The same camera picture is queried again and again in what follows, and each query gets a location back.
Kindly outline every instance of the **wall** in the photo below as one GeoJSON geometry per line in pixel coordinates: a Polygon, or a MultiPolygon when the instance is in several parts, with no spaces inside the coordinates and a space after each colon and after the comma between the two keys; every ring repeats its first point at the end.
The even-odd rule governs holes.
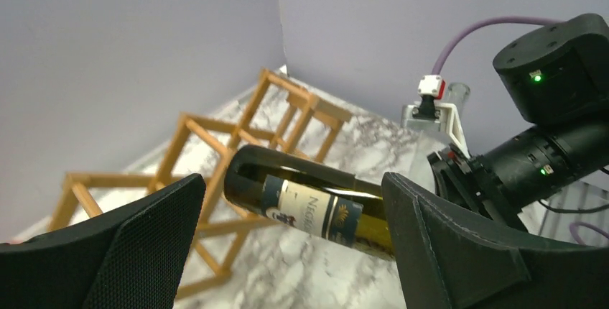
{"type": "Polygon", "coordinates": [[[284,63],[277,0],[0,0],[0,241],[284,63]]]}
{"type": "MultiPolygon", "coordinates": [[[[607,0],[279,0],[290,73],[341,98],[399,121],[418,80],[445,44],[481,19],[526,15],[569,19],[593,11],[609,18],[607,0]]],[[[482,29],[459,44],[443,76],[473,92],[463,124],[468,146],[482,153],[528,127],[491,61],[532,27],[482,29]]],[[[591,178],[609,189],[607,176],[591,178]]]]}

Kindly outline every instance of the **marble countertop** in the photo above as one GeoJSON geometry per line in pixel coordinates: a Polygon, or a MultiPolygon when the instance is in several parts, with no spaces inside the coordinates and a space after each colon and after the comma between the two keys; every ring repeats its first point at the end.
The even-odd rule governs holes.
{"type": "MultiPolygon", "coordinates": [[[[311,91],[353,112],[353,118],[339,134],[326,164],[355,173],[359,178],[379,183],[387,171],[400,172],[422,187],[433,191],[433,177],[427,155],[444,147],[425,134],[402,129],[398,124],[365,111],[317,89],[311,91]]],[[[276,126],[287,107],[286,93],[269,90],[253,125],[270,129],[276,126]]],[[[213,116],[237,121],[246,101],[213,116]]],[[[314,155],[325,136],[325,128],[312,122],[299,148],[314,155]]],[[[217,135],[222,142],[228,136],[217,135]]],[[[213,170],[217,154],[196,137],[191,137],[175,173],[213,170]]],[[[160,162],[150,160],[143,172],[154,173],[160,162]]],[[[143,190],[112,190],[98,202],[102,210],[122,206],[142,197],[143,190]]],[[[237,218],[220,202],[212,221],[237,218]]],[[[86,219],[79,211],[73,222],[86,219]]],[[[204,245],[217,259],[222,259],[232,236],[204,240],[204,245]]],[[[190,258],[182,283],[211,276],[211,271],[197,257],[190,258]]],[[[176,302],[180,309],[325,309],[325,308],[405,308],[394,262],[370,257],[352,249],[310,236],[286,226],[273,226],[253,231],[234,266],[233,277],[224,286],[176,302]]]]}

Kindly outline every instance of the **wooden rack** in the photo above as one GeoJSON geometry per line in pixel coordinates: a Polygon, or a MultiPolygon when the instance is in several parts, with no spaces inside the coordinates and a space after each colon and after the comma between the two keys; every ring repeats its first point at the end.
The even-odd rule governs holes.
{"type": "Polygon", "coordinates": [[[236,124],[182,113],[177,131],[155,175],[68,173],[63,183],[61,199],[52,215],[48,230],[53,231],[66,227],[70,223],[78,204],[83,207],[89,217],[102,214],[99,205],[89,193],[89,188],[147,188],[148,193],[153,193],[179,180],[180,177],[172,174],[173,169],[182,153],[182,149],[186,145],[191,133],[193,133],[220,155],[211,177],[205,179],[207,184],[205,200],[203,201],[199,224],[196,228],[195,237],[192,240],[189,255],[197,254],[211,268],[214,275],[192,284],[180,286],[177,291],[176,300],[194,295],[210,287],[221,285],[230,279],[232,265],[245,243],[249,231],[275,224],[274,221],[245,211],[228,203],[228,201],[228,205],[240,218],[229,221],[209,222],[218,201],[220,198],[223,198],[223,179],[232,156],[242,142],[247,142],[249,144],[267,146],[272,149],[279,147],[282,152],[308,158],[305,153],[297,149],[297,145],[312,119],[317,119],[330,130],[317,154],[312,158],[316,162],[323,162],[343,124],[351,119],[351,113],[310,93],[288,78],[263,69],[260,73],[259,84],[243,115],[236,124]],[[255,129],[250,126],[271,85],[275,85],[288,92],[287,103],[289,104],[274,132],[255,129]],[[298,111],[300,115],[295,121],[292,130],[288,133],[287,138],[285,138],[284,135],[298,111]],[[228,143],[224,145],[210,132],[230,134],[228,143]],[[236,237],[225,259],[222,262],[218,262],[201,244],[201,240],[226,234],[236,234],[236,237]]]}

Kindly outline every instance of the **black cable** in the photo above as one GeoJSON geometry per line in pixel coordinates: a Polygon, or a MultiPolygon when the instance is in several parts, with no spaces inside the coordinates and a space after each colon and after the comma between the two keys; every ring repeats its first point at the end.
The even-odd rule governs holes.
{"type": "Polygon", "coordinates": [[[541,200],[537,201],[541,206],[544,206],[548,211],[554,212],[554,213],[567,213],[567,214],[591,214],[591,213],[597,213],[597,212],[602,212],[605,210],[609,209],[609,203],[605,204],[605,205],[601,205],[598,207],[594,207],[594,208],[580,208],[577,210],[571,210],[571,209],[567,209],[567,208],[555,208],[555,207],[551,207],[546,205],[545,203],[543,203],[541,200]]]}

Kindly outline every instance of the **wine bottle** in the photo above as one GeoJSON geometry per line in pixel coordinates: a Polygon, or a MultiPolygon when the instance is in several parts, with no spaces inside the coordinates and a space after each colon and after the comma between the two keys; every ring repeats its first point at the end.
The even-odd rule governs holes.
{"type": "Polygon", "coordinates": [[[382,259],[394,259],[381,186],[265,147],[240,148],[224,178],[228,201],[382,259]]]}

